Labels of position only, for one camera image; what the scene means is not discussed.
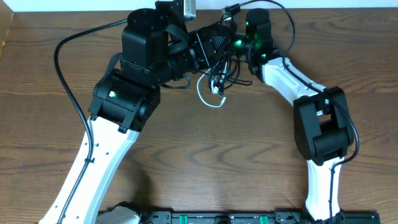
robotic arm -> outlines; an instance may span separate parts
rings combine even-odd
[[[97,83],[89,108],[88,122],[95,143],[93,162],[68,201],[85,165],[86,133],[61,192],[40,223],[139,223],[139,213],[123,208],[117,209],[117,215],[96,217],[121,159],[160,103],[160,86],[181,79],[186,72],[210,68],[212,72],[207,75],[211,78],[219,71],[225,73],[227,63],[221,59],[228,54],[245,55],[251,73],[275,88],[294,107],[295,142],[308,164],[304,221],[319,223],[329,219],[330,169],[347,155],[354,139],[353,130],[335,105],[308,89],[297,77],[327,93],[348,113],[343,90],[313,82],[274,47],[267,10],[250,10],[246,33],[236,33],[233,16],[239,11],[236,6],[225,9],[223,14],[229,15],[229,26],[217,22],[189,33],[185,22],[195,18],[195,1],[156,2],[156,9],[139,9],[129,15],[122,34],[121,69],[109,70]],[[222,92],[220,88],[213,93]],[[330,114],[331,119],[319,123],[318,116],[323,114]],[[332,216],[340,214],[337,202],[340,166],[335,171]],[[65,207],[65,216],[60,217]]]

wooden table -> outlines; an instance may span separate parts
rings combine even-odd
[[[377,211],[383,223],[397,223],[398,9],[291,13],[297,41],[290,58],[316,82],[344,89],[359,130],[359,156],[340,178],[342,209]],[[56,76],[55,46],[128,14],[15,15],[0,59],[1,223],[39,221],[80,147],[84,130]],[[219,11],[199,11],[188,29],[219,18]],[[244,29],[244,13],[239,18]],[[271,11],[271,21],[275,42],[285,49],[289,21],[281,10]],[[123,27],[79,38],[61,51],[62,71],[85,111],[110,57],[121,52]],[[307,164],[294,143],[292,107],[243,66],[242,78],[254,84],[232,87],[222,109],[209,109],[197,96],[197,78],[192,75],[189,90],[162,89],[161,104],[123,159],[101,209],[125,200],[174,210],[302,208]]]

silver component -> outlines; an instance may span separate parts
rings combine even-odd
[[[227,15],[225,14],[225,8],[223,8],[223,9],[221,10],[221,15],[224,15],[223,18],[222,18],[223,22],[231,21],[231,17],[229,17],[229,16],[227,16]]]
[[[95,223],[106,223],[106,224],[122,224],[131,223],[138,224],[140,216],[126,207],[117,206],[112,212],[106,212],[97,217]]]
[[[201,48],[201,50],[204,52],[205,49],[203,48],[203,45],[201,44],[200,37],[199,37],[199,34],[198,34],[198,33],[197,33],[197,37],[198,37],[198,40],[199,40],[200,48]],[[210,67],[209,62],[207,61],[206,54],[204,54],[204,55],[205,55],[205,59],[206,59],[206,64],[207,64],[207,66]]]
[[[183,0],[185,21],[194,20],[197,17],[196,0]]]

